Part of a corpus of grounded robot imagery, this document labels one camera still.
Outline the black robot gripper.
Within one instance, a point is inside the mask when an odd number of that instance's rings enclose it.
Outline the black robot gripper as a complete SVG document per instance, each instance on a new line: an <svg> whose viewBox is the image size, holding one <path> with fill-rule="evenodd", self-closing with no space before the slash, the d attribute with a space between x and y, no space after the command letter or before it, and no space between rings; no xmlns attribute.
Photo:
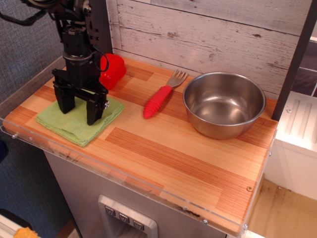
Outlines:
<svg viewBox="0 0 317 238"><path fill-rule="evenodd" d="M102 117L108 90L101 85L100 53L83 56L63 55L66 69L54 69L54 92L60 110L66 114L75 108L75 98L86 101L87 124L93 125Z"/></svg>

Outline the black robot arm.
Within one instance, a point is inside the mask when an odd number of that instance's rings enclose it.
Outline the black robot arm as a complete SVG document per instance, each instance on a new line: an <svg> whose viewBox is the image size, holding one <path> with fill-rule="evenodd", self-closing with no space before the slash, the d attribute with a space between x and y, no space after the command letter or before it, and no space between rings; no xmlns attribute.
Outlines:
<svg viewBox="0 0 317 238"><path fill-rule="evenodd" d="M24 4L49 13L63 43L66 69L54 69L54 92L60 110L66 114L75 108L75 98L86 101L87 124L93 125L108 107L108 90L100 83L109 68L98 45L106 37L93 25L96 7L89 0L25 0Z"/></svg>

